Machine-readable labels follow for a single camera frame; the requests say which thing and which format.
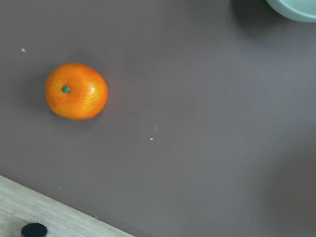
black rubber foot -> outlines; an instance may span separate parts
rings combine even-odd
[[[44,237],[47,234],[46,226],[40,223],[27,224],[21,230],[22,237]]]

bowl rim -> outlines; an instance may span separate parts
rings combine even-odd
[[[316,15],[312,15],[312,14],[308,14],[308,13],[304,13],[302,11],[296,10],[295,8],[293,8],[292,6],[290,6],[288,3],[284,2],[284,0],[278,0],[281,4],[283,4],[285,7],[287,7],[289,10],[302,15],[304,17],[308,17],[308,18],[312,18],[314,20],[316,20]]]

mandarin orange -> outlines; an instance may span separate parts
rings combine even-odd
[[[45,85],[46,100],[51,110],[68,119],[89,119],[104,108],[108,87],[92,68],[68,63],[56,68]]]

light wood surface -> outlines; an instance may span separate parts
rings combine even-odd
[[[0,176],[0,237],[19,237],[34,222],[47,227],[47,237],[133,237]]]

light green bowl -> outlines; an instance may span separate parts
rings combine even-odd
[[[316,0],[266,0],[281,15],[300,22],[316,22]]]

